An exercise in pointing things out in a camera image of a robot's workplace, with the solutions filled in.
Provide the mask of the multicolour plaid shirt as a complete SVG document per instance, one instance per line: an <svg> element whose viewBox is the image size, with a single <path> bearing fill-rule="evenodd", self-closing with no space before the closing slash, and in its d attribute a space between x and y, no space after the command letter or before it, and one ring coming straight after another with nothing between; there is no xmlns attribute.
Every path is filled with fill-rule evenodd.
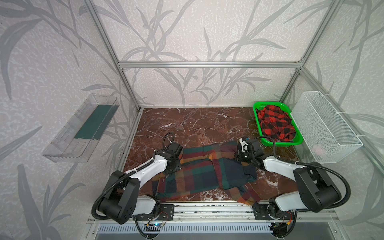
<svg viewBox="0 0 384 240"><path fill-rule="evenodd" d="M261 201L252 183L257 168L236 160L236 141L183 150L181 169L168 177L158 174L149 184L151 194L162 201L221 189L232 200L253 205Z"/></svg>

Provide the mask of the green plastic basket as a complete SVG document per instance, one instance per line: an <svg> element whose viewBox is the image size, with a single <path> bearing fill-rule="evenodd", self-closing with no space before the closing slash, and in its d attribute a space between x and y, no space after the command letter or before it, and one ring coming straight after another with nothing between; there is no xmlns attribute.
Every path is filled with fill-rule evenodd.
<svg viewBox="0 0 384 240"><path fill-rule="evenodd" d="M262 143L271 147L297 146L303 136L292 117L290 108L280 102L256 102L253 111Z"/></svg>

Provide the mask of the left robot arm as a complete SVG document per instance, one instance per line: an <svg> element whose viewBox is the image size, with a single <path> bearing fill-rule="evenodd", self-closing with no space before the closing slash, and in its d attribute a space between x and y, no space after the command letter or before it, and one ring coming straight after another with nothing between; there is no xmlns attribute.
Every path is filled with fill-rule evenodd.
<svg viewBox="0 0 384 240"><path fill-rule="evenodd" d="M140 196L140 189L159 173L169 176L180 170L182 150L181 145L171 142L154 151L153 156L140 166L126 172L113 172L92 206L93 218L114 220L122 225L138 216L157 217L161 209L160 200Z"/></svg>

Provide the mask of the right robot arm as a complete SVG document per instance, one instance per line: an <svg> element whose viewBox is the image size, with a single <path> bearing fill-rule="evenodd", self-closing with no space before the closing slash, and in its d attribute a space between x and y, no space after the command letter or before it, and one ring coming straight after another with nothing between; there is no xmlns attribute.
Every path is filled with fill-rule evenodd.
<svg viewBox="0 0 384 240"><path fill-rule="evenodd" d="M267 208L270 215L288 211L318 213L340 207L350 199L350 184L341 174L316 162L284 160L276 154L275 142L273 155L264 157L258 139L239 139L236 160L279 174L297 184L297 191L270 200Z"/></svg>

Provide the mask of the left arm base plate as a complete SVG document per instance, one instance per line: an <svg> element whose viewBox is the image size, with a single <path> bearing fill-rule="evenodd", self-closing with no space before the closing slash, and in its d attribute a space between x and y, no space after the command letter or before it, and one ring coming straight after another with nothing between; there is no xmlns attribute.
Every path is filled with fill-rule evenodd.
<svg viewBox="0 0 384 240"><path fill-rule="evenodd" d="M172 221L175 213L175 205L173 204L160 204L153 210L150 214L141 214L137 215L136 219L138 221L149 221L149 220L158 220L158 221Z"/></svg>

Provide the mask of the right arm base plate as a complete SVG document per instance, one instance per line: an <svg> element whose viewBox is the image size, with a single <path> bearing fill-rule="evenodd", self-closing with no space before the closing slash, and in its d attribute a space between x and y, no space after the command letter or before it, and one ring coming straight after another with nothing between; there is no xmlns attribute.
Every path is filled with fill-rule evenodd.
<svg viewBox="0 0 384 240"><path fill-rule="evenodd" d="M274 220L283 222L290 222L293 220L294 212L292 210L282 211L275 203L255 203L252 205L252 209L256 220Z"/></svg>

